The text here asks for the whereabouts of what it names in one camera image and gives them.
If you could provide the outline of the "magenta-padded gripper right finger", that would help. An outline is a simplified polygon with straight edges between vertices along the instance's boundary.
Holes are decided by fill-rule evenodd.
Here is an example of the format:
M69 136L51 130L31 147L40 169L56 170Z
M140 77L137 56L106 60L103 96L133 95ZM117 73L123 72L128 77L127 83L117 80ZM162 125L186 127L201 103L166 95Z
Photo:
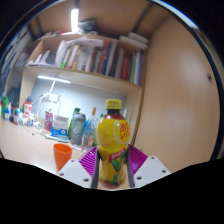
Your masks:
M127 170L131 188L143 187L171 174L156 156L147 156L132 145L128 146Z

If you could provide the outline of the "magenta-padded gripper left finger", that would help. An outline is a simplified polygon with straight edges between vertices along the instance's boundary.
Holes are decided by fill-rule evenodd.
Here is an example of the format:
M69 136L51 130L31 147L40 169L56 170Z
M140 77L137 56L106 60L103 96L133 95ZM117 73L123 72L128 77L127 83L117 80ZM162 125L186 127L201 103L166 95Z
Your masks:
M96 147L79 159L70 159L58 172L58 176L84 188L98 187L100 155Z

